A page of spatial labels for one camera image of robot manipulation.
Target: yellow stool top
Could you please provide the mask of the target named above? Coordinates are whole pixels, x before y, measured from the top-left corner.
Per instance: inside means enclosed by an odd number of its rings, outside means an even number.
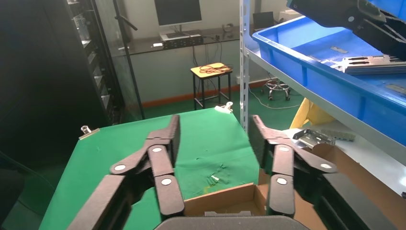
[[[231,73],[233,70],[225,66],[223,63],[217,62],[205,66],[191,68],[191,72],[193,72],[199,78],[210,78],[221,76],[225,73]]]

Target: cardboard box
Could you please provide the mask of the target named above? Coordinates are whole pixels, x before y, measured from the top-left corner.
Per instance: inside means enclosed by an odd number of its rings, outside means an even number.
[[[337,165],[366,196],[399,229],[406,229],[406,200],[387,187],[339,148],[320,144],[313,148],[313,154]],[[185,200],[186,216],[203,216],[205,211],[217,213],[239,213],[251,211],[254,216],[265,215],[269,175],[259,172],[259,185],[245,184],[218,192]],[[304,201],[295,192],[294,219],[311,230],[326,230],[313,205]]]

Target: blue storage crate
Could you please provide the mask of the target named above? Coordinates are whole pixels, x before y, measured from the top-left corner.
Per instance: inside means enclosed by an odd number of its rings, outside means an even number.
[[[403,0],[372,0],[406,19]],[[254,33],[262,58],[335,106],[406,146],[406,95],[386,86],[406,88],[406,74],[351,76],[331,68],[344,57],[382,53],[345,28],[324,28],[301,17]],[[338,52],[338,47],[347,53]]]

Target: black cabinet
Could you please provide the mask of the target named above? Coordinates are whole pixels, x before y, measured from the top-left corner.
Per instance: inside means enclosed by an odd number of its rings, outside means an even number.
[[[0,1],[0,150],[26,166],[67,160],[83,125],[120,122],[95,12],[90,0]]]

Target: green cloth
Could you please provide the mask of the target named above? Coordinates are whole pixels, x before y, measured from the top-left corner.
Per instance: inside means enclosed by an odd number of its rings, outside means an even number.
[[[64,230],[114,163],[143,146],[152,130],[168,125],[170,116],[102,128],[80,140],[61,177],[41,223],[41,230]],[[180,149],[175,175],[184,199],[258,180],[259,166],[248,138],[233,114],[205,109],[180,114]],[[150,188],[124,229],[154,229],[160,214]]]

